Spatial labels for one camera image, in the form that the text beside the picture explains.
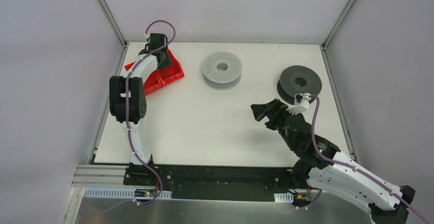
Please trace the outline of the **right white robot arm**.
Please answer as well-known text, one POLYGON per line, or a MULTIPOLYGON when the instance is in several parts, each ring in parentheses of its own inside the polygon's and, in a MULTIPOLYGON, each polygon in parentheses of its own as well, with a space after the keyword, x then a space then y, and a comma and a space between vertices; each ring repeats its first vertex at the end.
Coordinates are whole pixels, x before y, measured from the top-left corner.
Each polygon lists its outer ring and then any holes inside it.
POLYGON ((415 190, 397 186, 367 171, 339 147, 315 134, 315 123, 294 114, 279 99, 250 106, 254 119, 277 131, 298 156, 290 173, 293 186, 306 185, 337 196, 371 216, 374 223, 406 223, 415 190))

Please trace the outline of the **white perforated spool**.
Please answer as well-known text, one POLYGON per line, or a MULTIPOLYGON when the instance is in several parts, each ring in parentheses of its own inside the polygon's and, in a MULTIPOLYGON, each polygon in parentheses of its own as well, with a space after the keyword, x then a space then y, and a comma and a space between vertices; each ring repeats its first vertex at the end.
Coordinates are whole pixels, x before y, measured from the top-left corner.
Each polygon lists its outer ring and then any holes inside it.
POLYGON ((238 85, 242 77, 241 60, 230 52, 215 52, 201 64, 205 83, 212 89, 226 91, 238 85))

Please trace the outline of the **dark grey spool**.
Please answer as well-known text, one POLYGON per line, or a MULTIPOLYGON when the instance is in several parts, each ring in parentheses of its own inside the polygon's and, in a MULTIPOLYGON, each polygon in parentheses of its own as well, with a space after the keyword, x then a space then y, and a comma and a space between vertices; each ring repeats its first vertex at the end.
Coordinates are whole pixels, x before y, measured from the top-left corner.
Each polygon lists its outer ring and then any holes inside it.
POLYGON ((285 68, 277 82, 277 92, 287 103, 293 105, 297 94, 309 93, 319 95, 322 90, 322 81, 312 69, 293 65, 285 68))

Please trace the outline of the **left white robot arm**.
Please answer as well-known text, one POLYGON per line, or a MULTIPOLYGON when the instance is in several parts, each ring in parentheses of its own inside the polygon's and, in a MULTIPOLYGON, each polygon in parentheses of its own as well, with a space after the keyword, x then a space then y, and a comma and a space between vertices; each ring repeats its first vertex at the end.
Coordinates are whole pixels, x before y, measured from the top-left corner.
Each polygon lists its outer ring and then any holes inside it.
POLYGON ((149 33, 146 39, 144 49, 127 73, 109 80, 110 113, 121 124, 131 154, 123 183, 131 186, 161 185, 144 135, 143 121, 147 112, 144 83, 154 71, 170 66, 172 59, 167 51, 166 35, 149 33))

